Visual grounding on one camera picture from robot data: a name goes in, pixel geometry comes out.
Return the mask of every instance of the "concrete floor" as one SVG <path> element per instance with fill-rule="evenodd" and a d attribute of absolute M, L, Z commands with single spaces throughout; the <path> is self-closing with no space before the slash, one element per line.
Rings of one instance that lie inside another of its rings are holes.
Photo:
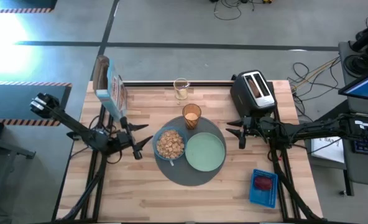
<path fill-rule="evenodd" d="M 67 113 L 79 119 L 87 82 L 114 0 L 59 0 L 49 14 L 0 14 L 0 80 L 71 82 Z M 264 45 L 260 50 L 107 47 L 124 80 L 227 80 L 232 74 L 258 69 L 269 80 L 294 77 L 292 64 L 314 69 L 338 56 L 325 47 L 353 40 L 365 28 L 368 0 L 276 0 L 271 5 L 241 6 L 235 21 L 213 16 L 208 0 L 120 0 L 108 42 Z M 221 17 L 235 11 L 218 7 Z M 27 45 L 14 45 L 17 41 Z M 92 42 L 93 47 L 83 42 Z M 320 47 L 314 51 L 280 50 L 282 46 Z M 343 86 L 340 66 L 334 76 Z M 329 73 L 320 82 L 332 85 Z M 313 87 L 307 96 L 327 88 Z M 331 91 L 305 103 L 313 119 L 345 98 Z M 37 151 L 33 161 L 18 159 L 4 188 L 0 212 L 13 223 L 51 219 L 72 145 L 67 128 L 7 126 L 3 138 Z M 368 186 L 354 184 L 355 197 L 337 195 L 344 188 L 340 170 L 312 166 L 324 217 L 368 223 Z"/>

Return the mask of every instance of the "white paper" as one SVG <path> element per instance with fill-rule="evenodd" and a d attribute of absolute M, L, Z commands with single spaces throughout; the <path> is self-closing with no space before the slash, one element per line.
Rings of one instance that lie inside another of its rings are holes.
<path fill-rule="evenodd" d="M 323 146 L 331 144 L 332 142 L 338 139 L 339 137 L 312 139 L 311 151 L 317 150 Z M 329 159 L 332 161 L 344 163 L 343 140 L 339 140 L 328 147 L 325 147 L 316 152 L 312 152 L 311 155 L 322 159 Z"/>

